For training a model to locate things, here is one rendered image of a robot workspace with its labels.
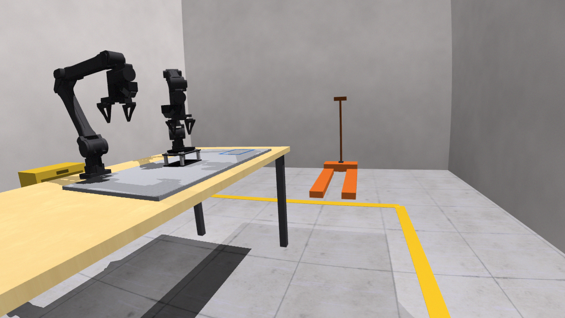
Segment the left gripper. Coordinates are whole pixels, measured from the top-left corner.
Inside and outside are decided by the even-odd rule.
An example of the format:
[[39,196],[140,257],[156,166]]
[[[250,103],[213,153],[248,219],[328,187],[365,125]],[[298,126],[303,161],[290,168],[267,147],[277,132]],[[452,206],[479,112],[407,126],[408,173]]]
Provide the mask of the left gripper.
[[[179,121],[179,120],[185,120],[186,130],[187,130],[189,135],[191,134],[192,127],[193,127],[193,125],[196,121],[195,119],[193,120],[192,118],[186,119],[186,117],[192,117],[191,114],[173,115],[172,117],[175,118],[175,119],[171,119],[171,120],[166,121],[166,124],[168,125],[168,128],[171,130],[172,135],[175,135],[175,133],[176,133],[176,125],[177,125],[177,121]],[[172,118],[172,117],[169,117],[169,118]],[[191,123],[190,129],[189,129],[189,123]],[[171,127],[171,124],[173,124],[173,129]]]

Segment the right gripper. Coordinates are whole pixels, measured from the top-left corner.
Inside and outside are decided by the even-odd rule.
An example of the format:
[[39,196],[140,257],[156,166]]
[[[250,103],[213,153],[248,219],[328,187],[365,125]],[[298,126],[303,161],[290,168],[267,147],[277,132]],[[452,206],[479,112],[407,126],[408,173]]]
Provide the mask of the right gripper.
[[[132,98],[129,97],[105,97],[105,98],[101,98],[101,103],[97,103],[97,108],[101,111],[102,115],[105,118],[105,121],[107,121],[107,123],[110,123],[110,119],[111,119],[111,107],[112,105],[115,104],[115,102],[119,102],[119,103],[125,103],[125,105],[122,105],[123,110],[124,110],[124,114],[126,116],[127,121],[131,120],[132,117],[132,113],[135,110],[136,107],[136,102],[132,102]],[[130,107],[130,112],[128,115],[128,108]],[[107,111],[107,115],[105,114],[104,108],[106,108]]]

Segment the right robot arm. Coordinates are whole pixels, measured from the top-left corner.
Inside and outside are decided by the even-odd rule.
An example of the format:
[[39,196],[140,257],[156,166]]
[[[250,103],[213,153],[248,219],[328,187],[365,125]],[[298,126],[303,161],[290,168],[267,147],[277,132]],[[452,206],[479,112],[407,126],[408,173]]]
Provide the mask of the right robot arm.
[[109,70],[106,75],[110,97],[135,98],[139,91],[137,82],[133,81],[136,73],[132,64],[126,63],[122,53],[105,50],[90,60],[54,70],[54,92],[62,99],[77,129],[79,153],[86,158],[85,173],[79,174],[80,178],[93,178],[111,173],[111,169],[105,169],[101,158],[109,150],[108,143],[93,131],[73,92],[77,80],[103,70]]

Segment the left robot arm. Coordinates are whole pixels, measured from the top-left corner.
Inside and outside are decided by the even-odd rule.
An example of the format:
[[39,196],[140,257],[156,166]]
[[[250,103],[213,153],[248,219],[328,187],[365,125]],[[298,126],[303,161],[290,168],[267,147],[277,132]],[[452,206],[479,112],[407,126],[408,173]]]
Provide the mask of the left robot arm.
[[[186,92],[186,88],[188,88],[188,86],[187,81],[181,76],[182,72],[178,69],[166,69],[163,71],[163,78],[167,79],[166,81],[168,84],[170,100],[170,105],[161,106],[164,117],[185,114],[185,106],[182,105],[182,103],[185,103],[186,96],[184,92]],[[175,105],[173,105],[173,103],[175,103]],[[168,128],[170,136],[169,139],[174,140],[172,141],[172,149],[185,147],[182,140],[185,139],[185,125],[181,124],[180,121],[177,121],[177,126],[181,126],[181,128],[176,128],[175,135],[172,135],[171,130]]]

